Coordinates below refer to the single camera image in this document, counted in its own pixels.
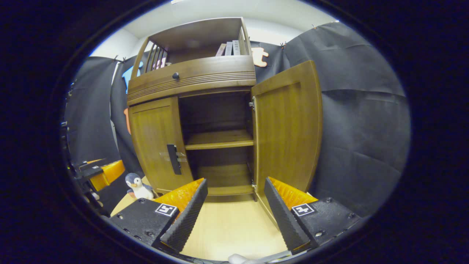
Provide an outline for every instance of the ceiling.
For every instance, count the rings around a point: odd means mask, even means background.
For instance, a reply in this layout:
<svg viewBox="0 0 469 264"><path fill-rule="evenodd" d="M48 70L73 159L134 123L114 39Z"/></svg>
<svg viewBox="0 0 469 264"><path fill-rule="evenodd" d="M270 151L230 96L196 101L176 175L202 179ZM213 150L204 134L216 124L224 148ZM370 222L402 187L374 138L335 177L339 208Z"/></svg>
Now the ceiling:
<svg viewBox="0 0 469 264"><path fill-rule="evenodd" d="M332 16L299 0L183 0L167 2L127 24L138 39L197 20L242 16L288 26L301 32L335 21Z"/></svg>

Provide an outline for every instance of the wooden cabinet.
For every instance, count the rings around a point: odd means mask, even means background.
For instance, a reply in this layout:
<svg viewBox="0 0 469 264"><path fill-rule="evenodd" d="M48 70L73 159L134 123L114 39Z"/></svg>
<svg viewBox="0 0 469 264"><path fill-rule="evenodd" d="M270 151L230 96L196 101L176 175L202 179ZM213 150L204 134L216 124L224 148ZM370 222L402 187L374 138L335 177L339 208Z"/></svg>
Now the wooden cabinet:
<svg viewBox="0 0 469 264"><path fill-rule="evenodd" d="M213 47L233 39L240 40L242 55L214 57ZM130 128L141 166L158 192L206 178L208 195L253 194L273 219L266 177L302 191L311 184L321 143L321 91L312 61L256 85L246 40L242 18L204 20L150 36L152 52L164 49L165 61L175 63L145 69L139 77L135 71ZM152 57L148 65L155 64ZM176 72L179 78L173 78Z"/></svg>

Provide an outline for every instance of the blue cutout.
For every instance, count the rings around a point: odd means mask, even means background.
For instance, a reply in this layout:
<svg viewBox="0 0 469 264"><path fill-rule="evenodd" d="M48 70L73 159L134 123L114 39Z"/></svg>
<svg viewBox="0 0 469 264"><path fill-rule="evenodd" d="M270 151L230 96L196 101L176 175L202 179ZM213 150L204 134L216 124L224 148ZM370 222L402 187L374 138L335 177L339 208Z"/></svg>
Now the blue cutout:
<svg viewBox="0 0 469 264"><path fill-rule="evenodd" d="M143 65L144 65L144 63L140 62L140 64L138 65L138 68L143 67ZM129 80L130 80L130 77L132 76L132 69L133 68L134 68L134 66L130 67L130 69L128 69L127 71L124 72L124 74L122 74L122 78L124 78L125 86L126 86L125 94L127 94L127 92L129 91ZM140 76L140 70L137 70L137 77L138 76Z"/></svg>

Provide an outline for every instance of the wooden shelf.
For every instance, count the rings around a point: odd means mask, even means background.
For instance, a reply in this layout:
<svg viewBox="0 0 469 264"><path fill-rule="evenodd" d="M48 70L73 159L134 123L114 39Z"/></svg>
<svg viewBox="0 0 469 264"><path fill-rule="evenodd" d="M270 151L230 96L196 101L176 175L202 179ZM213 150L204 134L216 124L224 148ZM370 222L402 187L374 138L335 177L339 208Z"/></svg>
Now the wooden shelf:
<svg viewBox="0 0 469 264"><path fill-rule="evenodd" d="M254 193L247 164L200 166L197 177L207 179L208 195Z"/></svg>
<svg viewBox="0 0 469 264"><path fill-rule="evenodd" d="M252 136L246 130L205 132L191 135L186 150L234 148L253 146Z"/></svg>

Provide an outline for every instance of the drawer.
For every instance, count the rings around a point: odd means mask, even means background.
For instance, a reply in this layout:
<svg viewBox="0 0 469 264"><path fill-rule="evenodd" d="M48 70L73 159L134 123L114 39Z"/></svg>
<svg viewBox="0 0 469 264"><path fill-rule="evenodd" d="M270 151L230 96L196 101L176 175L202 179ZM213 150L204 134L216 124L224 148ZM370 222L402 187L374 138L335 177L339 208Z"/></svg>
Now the drawer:
<svg viewBox="0 0 469 264"><path fill-rule="evenodd" d="M129 106L179 93L230 86L254 86L251 55L195 59L147 72L129 81Z"/></svg>

